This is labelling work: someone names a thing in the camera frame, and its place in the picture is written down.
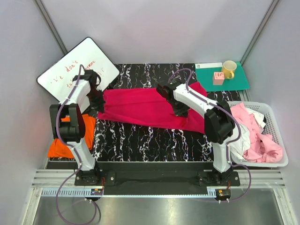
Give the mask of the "magenta t shirt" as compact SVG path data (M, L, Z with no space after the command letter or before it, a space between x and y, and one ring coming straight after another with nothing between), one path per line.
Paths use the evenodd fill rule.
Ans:
M104 112L97 116L100 120L205 133L201 115L190 109L186 118L176 116L155 88L105 90L104 100Z

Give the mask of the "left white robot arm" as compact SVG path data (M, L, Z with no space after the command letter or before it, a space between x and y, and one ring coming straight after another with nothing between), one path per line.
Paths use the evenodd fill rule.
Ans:
M100 85L101 78L93 70L73 78L74 88L66 99L50 106L53 137L58 138L73 154L78 169L75 171L78 185L95 186L101 183L101 171L91 155L84 139L86 127L80 107L88 99L88 107L104 112L104 97Z

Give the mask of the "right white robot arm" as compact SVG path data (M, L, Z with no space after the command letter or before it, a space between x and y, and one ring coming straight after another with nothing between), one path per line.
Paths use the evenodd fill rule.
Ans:
M176 116L187 117L188 111L194 110L204 119L204 131L212 143L214 159L212 172L205 172L201 179L207 185L225 185L233 172L227 144L235 132L229 104L212 101L179 81L158 84L156 90L172 106Z

